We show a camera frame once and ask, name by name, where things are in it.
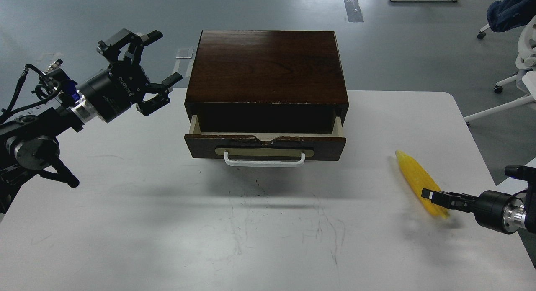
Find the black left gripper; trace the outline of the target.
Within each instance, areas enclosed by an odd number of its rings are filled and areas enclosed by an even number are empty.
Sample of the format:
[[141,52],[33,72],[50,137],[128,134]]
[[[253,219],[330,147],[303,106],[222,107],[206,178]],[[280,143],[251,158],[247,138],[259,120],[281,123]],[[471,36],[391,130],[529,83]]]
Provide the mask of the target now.
[[[122,29],[108,40],[98,42],[97,51],[111,65],[80,83],[77,90],[103,121],[113,121],[134,103],[138,112],[148,116],[170,102],[170,89],[182,80],[182,75],[173,73],[161,83],[151,83],[140,66],[144,47],[162,37],[159,30],[141,34]],[[120,61],[119,55],[125,46],[127,51]]]

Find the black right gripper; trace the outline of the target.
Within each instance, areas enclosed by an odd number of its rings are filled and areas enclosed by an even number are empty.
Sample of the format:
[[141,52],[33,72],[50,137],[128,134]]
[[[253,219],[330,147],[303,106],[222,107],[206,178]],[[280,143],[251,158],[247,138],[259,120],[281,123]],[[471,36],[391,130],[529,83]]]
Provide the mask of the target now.
[[450,210],[465,210],[467,206],[474,214],[477,224],[482,227],[504,234],[515,232],[515,229],[509,228],[504,221],[504,209],[514,200],[511,194],[488,190],[478,197],[463,194],[463,199],[458,193],[423,188],[421,197]]

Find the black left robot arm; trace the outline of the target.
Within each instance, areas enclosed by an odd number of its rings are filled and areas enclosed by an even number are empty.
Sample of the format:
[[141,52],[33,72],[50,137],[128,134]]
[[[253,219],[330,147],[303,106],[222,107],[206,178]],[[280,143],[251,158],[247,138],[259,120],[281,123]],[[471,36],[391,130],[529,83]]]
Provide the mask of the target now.
[[145,47],[162,36],[159,30],[145,35],[122,29],[99,41],[96,49],[109,65],[83,83],[61,69],[60,59],[46,70],[25,65],[11,102],[1,110],[2,214],[34,176],[72,188],[79,185],[59,157],[61,133],[79,132],[95,117],[109,123],[133,105],[148,116],[170,102],[170,88],[182,75],[173,73],[161,83],[151,83],[140,64]]

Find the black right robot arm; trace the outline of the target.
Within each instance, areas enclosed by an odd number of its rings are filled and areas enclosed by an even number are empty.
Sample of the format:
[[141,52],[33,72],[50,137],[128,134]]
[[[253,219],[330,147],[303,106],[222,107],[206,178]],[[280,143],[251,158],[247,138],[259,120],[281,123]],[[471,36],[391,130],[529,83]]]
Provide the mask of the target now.
[[527,188],[516,194],[488,190],[478,197],[423,188],[421,197],[446,209],[473,213],[477,224],[497,232],[513,234],[524,229],[534,234],[536,170],[528,166],[508,165],[504,173],[528,182]]

